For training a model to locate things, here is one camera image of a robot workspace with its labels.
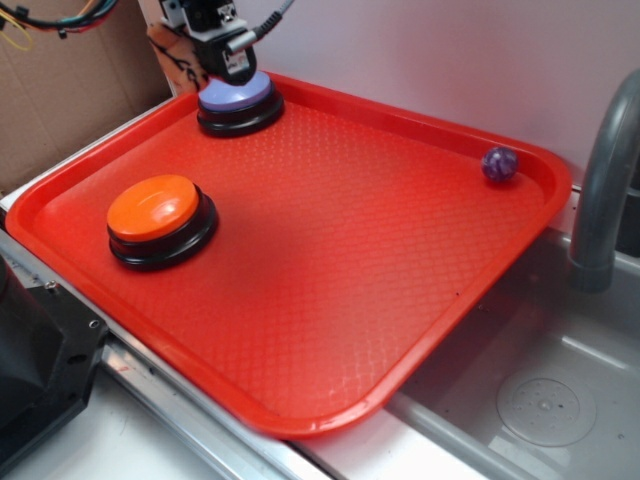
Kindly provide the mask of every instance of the purple button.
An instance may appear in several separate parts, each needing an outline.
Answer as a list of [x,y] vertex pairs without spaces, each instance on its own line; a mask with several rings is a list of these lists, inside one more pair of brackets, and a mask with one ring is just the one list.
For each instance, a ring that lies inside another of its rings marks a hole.
[[231,112],[255,105],[271,91],[271,79],[264,72],[256,72],[246,85],[236,87],[213,79],[198,95],[202,105],[215,112]]

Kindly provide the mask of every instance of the cardboard box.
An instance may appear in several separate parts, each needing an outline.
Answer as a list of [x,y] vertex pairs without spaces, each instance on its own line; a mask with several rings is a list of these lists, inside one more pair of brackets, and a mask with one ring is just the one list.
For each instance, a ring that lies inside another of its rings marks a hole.
[[[76,15],[84,0],[25,0],[33,18]],[[170,97],[137,2],[61,40],[28,30],[32,50],[0,38],[0,197]],[[4,32],[26,43],[15,27]]]

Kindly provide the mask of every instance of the tray rim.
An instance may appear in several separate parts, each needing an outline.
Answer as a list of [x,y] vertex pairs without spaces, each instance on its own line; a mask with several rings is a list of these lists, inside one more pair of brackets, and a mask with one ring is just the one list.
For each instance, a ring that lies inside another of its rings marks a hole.
[[[555,154],[524,142],[513,140],[500,135],[465,127],[453,122],[436,119],[423,114],[410,112],[397,107],[384,105],[353,95],[337,92],[270,73],[277,88],[284,95],[286,101],[301,106],[320,110],[347,120],[384,130],[405,138],[418,140],[447,150],[454,150],[463,155],[480,158],[481,152],[488,146],[505,145],[516,150],[524,160],[521,162],[521,173],[533,179],[542,189],[545,197],[543,207],[536,215],[529,218],[526,226],[511,238],[506,252],[491,261],[485,269],[461,293],[460,300],[448,307],[441,317],[452,316],[456,321],[447,325],[437,320],[413,346],[405,352],[399,361],[389,369],[385,376],[369,390],[357,403],[340,412],[333,412],[312,419],[283,418],[264,408],[256,400],[235,385],[227,385],[225,398],[213,398],[229,408],[233,414],[254,428],[279,438],[309,438],[321,433],[341,429],[355,422],[363,421],[381,408],[417,368],[438,343],[462,320],[464,315],[486,293],[495,281],[510,267],[520,254],[546,228],[552,217],[562,209],[571,192],[572,181],[569,170],[562,160]],[[194,113],[197,108],[196,95],[176,97],[164,105],[132,123],[113,137],[89,149],[75,160],[53,171],[25,191],[9,209],[6,227],[9,233],[22,243],[27,249],[49,264],[63,278],[69,272],[75,281],[72,284],[90,300],[96,302],[101,297],[98,288],[94,288],[92,280],[86,274],[74,268],[74,265],[62,258],[55,250],[49,248],[45,239],[39,238],[29,230],[29,225],[42,208],[68,188],[83,181],[110,161],[135,145],[151,138],[158,131],[172,125],[177,119]],[[113,302],[116,314],[122,308],[122,302]],[[174,368],[180,361],[167,359],[164,352],[152,348],[163,360]],[[401,376],[390,375],[390,372],[402,370]],[[246,415],[242,408],[239,412],[232,405],[242,405],[250,411],[262,410],[270,415]]]

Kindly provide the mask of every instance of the plastic tray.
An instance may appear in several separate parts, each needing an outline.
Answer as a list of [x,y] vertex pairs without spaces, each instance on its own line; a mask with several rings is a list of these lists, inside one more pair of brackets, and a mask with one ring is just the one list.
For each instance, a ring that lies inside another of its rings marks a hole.
[[[9,232],[249,425],[280,438],[380,408],[545,228],[571,181],[551,153],[273,75],[286,112],[203,135],[195,96],[28,190]],[[519,173],[492,184],[495,145]],[[178,266],[134,272],[106,213],[130,185],[189,177],[220,227]]]

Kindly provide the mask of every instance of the purple ball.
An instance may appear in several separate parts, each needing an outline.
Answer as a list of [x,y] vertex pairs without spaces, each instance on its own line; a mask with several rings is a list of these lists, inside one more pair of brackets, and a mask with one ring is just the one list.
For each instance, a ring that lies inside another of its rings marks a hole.
[[518,171],[518,155],[507,147],[494,147],[482,157],[482,173],[492,182],[505,182]]

